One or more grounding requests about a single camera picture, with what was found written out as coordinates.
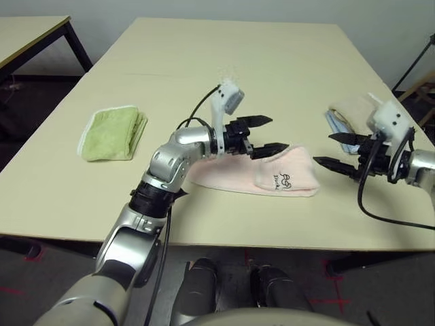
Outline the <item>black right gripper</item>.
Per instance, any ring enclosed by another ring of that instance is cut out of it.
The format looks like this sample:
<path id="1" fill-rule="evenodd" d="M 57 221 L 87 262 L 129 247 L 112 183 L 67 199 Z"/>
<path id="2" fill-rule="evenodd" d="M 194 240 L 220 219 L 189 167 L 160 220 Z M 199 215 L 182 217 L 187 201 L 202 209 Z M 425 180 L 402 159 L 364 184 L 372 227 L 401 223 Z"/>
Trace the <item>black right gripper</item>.
<path id="1" fill-rule="evenodd" d="M 313 157 L 314 161 L 328 170 L 345 175 L 351 179 L 360 180 L 368 161 L 371 161 L 368 174 L 370 176 L 386 175 L 389 170 L 391 156 L 387 154 L 389 145 L 386 145 L 386 136 L 383 134 L 360 135 L 354 133 L 338 132 L 328 136 L 339 143 L 356 146 L 358 149 L 358 169 L 350 164 L 329 157 Z"/>

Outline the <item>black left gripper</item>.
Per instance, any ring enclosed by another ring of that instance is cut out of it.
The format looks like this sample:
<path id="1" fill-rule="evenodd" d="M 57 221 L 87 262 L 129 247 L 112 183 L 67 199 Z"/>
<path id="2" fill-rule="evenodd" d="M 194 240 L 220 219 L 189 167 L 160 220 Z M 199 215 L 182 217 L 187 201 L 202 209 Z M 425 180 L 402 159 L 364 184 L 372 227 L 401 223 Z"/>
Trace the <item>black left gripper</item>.
<path id="1" fill-rule="evenodd" d="M 285 143 L 268 143 L 262 147 L 253 148 L 248 140 L 250 128 L 257 128 L 272 122 L 265 115 L 250 115 L 238 117 L 225 125 L 224 152 L 232 155 L 248 155 L 252 160 L 272 157 L 289 147 Z"/>

